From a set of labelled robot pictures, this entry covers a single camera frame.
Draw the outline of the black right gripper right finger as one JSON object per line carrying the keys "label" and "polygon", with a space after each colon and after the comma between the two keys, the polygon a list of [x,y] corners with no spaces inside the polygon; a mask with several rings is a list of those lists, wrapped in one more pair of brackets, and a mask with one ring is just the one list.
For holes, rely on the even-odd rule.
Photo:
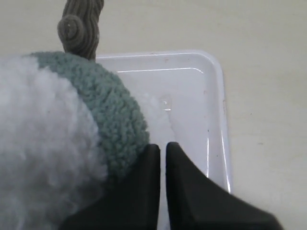
{"label": "black right gripper right finger", "polygon": [[281,230],[277,218],[207,178],[176,142],[166,147],[166,196],[173,230]]}

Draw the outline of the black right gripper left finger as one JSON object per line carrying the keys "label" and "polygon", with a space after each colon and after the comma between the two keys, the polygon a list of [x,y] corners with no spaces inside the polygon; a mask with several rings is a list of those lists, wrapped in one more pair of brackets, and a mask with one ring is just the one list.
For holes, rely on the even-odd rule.
{"label": "black right gripper left finger", "polygon": [[105,197],[69,217],[63,230],[155,230],[160,201],[160,149],[146,146],[127,177]]}

